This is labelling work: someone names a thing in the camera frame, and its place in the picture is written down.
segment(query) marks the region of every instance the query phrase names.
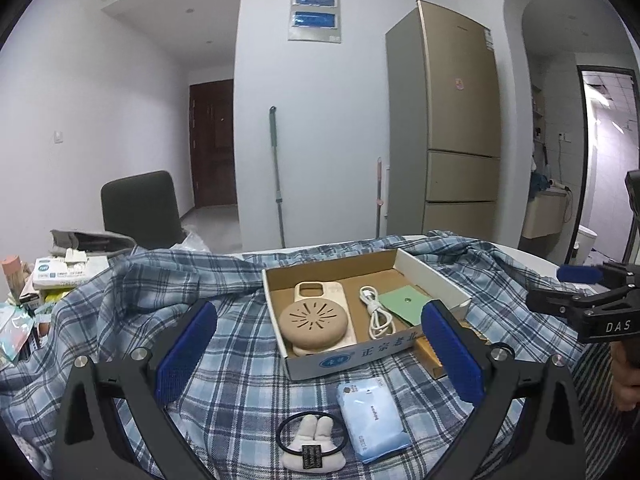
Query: hand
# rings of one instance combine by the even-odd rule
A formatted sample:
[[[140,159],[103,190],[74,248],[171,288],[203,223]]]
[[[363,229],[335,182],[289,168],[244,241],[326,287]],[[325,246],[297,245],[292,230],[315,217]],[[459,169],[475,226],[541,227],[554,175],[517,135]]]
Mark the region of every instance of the hand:
[[[620,341],[611,343],[610,348],[613,400],[617,409],[629,412],[640,402],[640,368],[629,364]]]
[[[320,445],[322,452],[335,449],[335,444],[331,440],[331,430],[334,426],[333,420],[328,416],[323,416],[318,420],[315,415],[305,415],[300,422],[300,426],[289,449],[294,451],[302,450],[302,446]],[[302,457],[285,453],[282,456],[282,465],[292,471],[305,472],[306,474],[324,474],[342,469],[346,460],[342,452],[322,457],[322,467],[318,469],[303,469]]]

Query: plaid blanket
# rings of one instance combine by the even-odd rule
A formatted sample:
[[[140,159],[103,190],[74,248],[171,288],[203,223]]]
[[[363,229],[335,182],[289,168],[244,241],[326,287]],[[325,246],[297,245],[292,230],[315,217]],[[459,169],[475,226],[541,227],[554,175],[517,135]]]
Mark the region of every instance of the plaid blanket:
[[[559,353],[574,371],[581,370],[576,378],[580,402],[591,407],[590,413],[594,406],[599,410],[585,418],[591,446],[589,478],[597,478],[625,441],[608,384],[602,386],[608,381],[606,347],[592,347],[585,364],[580,360],[583,348],[571,329],[526,309],[527,289],[561,288],[555,280],[541,278],[487,242],[440,232],[430,235],[415,241],[387,237],[289,254],[244,254],[242,259],[171,250],[122,258],[56,306],[45,348],[28,362],[0,372],[0,413],[11,432],[43,452],[46,468],[41,473],[50,478],[56,414],[74,358],[86,354],[105,361],[150,346],[190,304],[213,298],[219,314],[217,332],[184,394],[167,409],[217,478],[307,478],[281,468],[274,440],[279,423],[305,410],[339,415],[338,383],[381,376],[414,444],[399,456],[370,465],[359,463],[347,446],[346,466],[328,478],[421,479],[453,441],[472,406],[460,401],[447,378],[431,379],[411,351],[324,378],[290,382],[276,354],[260,276],[264,267],[403,248],[469,293],[472,306],[467,319],[491,341],[509,344],[519,359],[544,361]],[[117,407],[142,467],[160,476],[126,403],[119,401]],[[485,472],[497,463],[501,444],[513,431],[521,408],[520,402],[512,403]],[[601,439],[594,436],[602,431],[611,438],[599,444]],[[289,430],[283,440],[291,438]]]

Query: green paper card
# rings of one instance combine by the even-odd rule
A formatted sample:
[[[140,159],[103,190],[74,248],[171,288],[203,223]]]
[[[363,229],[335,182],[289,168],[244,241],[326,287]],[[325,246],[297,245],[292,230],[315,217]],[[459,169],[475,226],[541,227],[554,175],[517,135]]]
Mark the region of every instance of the green paper card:
[[[433,298],[415,290],[411,285],[381,294],[378,301],[410,326],[420,325],[422,308]]]

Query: white box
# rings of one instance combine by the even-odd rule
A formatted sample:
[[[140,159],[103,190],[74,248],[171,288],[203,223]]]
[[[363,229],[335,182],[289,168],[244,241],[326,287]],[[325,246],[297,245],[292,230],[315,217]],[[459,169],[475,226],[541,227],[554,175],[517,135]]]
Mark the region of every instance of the white box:
[[[65,288],[88,282],[109,268],[106,256],[89,256],[86,263],[69,264],[59,256],[38,258],[33,270],[33,288]]]
[[[413,285],[442,301],[457,320],[465,319],[471,299],[451,280],[401,249],[263,270],[262,282],[283,370],[293,381],[348,370],[395,354],[411,347],[422,336],[419,325],[408,326],[394,316],[398,332],[377,340],[369,339],[369,314],[358,295],[361,286],[370,285],[380,294],[385,294],[405,285]],[[292,352],[291,344],[282,338],[278,328],[278,316],[293,302],[293,289],[301,282],[342,284],[357,344],[307,356],[297,356]],[[433,359],[433,367],[441,367],[435,354]]]

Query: refrigerator drawer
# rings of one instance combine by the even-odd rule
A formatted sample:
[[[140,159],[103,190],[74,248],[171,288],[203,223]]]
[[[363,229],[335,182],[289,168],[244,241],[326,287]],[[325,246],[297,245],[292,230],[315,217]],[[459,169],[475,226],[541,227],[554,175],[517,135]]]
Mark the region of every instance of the refrigerator drawer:
[[[422,233],[437,229],[468,238],[492,241],[495,202],[430,204],[424,208]]]
[[[427,202],[498,200],[500,159],[458,153],[429,152]]]

